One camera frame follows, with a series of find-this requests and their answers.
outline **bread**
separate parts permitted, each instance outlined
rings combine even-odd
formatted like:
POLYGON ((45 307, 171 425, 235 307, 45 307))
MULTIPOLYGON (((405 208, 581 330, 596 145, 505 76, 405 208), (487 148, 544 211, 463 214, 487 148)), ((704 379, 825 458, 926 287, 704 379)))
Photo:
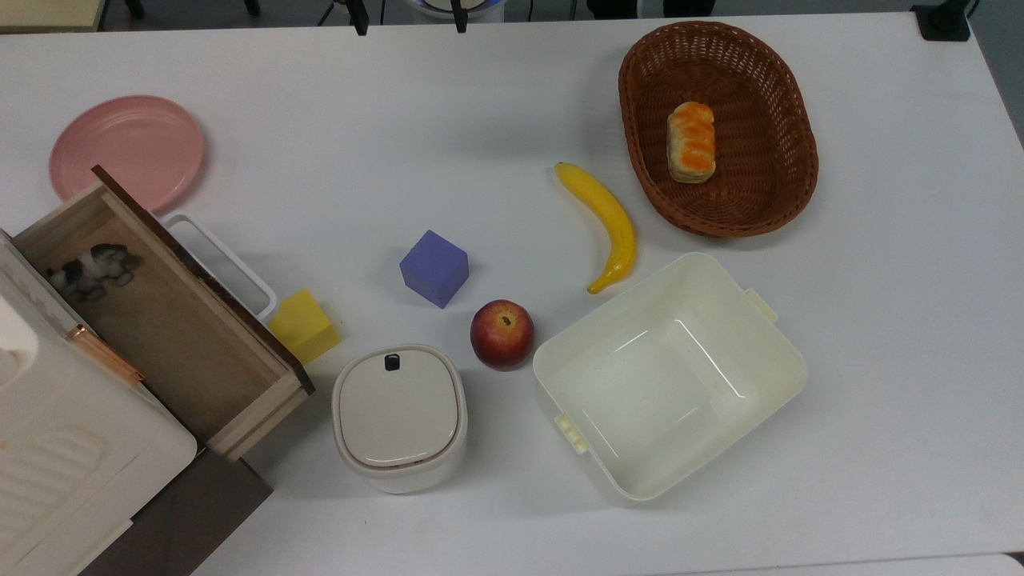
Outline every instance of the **bread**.
POLYGON ((669 115, 669 172, 684 183, 715 173, 715 115, 700 102, 683 102, 669 115))

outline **apple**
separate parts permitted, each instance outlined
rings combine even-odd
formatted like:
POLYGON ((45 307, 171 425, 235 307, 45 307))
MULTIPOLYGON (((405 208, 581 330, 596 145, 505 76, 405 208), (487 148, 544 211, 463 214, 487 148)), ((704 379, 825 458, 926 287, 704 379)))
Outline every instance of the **apple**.
POLYGON ((534 321, 519 304, 494 300, 483 304, 473 317, 469 342, 480 362, 495 370, 511 370, 534 347, 534 321))

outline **open drawer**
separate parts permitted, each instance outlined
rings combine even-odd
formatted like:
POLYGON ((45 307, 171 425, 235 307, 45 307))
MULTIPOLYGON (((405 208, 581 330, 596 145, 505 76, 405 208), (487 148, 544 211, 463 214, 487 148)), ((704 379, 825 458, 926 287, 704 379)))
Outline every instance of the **open drawer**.
POLYGON ((128 248, 134 279, 65 298, 143 374, 196 438, 241 457, 309 394, 298 360, 100 167, 98 181, 12 239, 45 278, 96 244, 128 248))

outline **toy dog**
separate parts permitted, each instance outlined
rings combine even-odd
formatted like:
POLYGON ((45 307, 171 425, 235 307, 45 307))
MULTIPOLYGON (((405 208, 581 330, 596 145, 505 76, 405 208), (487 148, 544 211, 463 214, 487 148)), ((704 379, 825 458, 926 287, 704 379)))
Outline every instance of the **toy dog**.
POLYGON ((46 279, 66 299, 76 292, 82 293, 86 301, 98 300, 106 293, 99 284, 104 278, 113 278, 118 286, 124 286, 135 278, 125 268, 124 260, 128 248, 121 244, 96 244, 77 260, 70 261, 54 272, 46 271, 46 279))

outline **banana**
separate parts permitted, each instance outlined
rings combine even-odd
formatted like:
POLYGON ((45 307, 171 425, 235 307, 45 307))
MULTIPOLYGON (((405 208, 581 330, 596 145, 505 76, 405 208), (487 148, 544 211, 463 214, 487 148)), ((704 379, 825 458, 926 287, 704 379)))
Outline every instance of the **banana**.
POLYGON ((623 209, 623 205, 604 188, 597 178, 587 173, 574 164, 559 162, 555 164, 555 174, 562 184, 581 202, 591 209, 608 231, 611 240, 611 251, 604 272, 587 287, 591 294, 597 294, 629 276, 633 271, 633 262, 637 257, 637 237, 633 232, 633 223, 623 209))

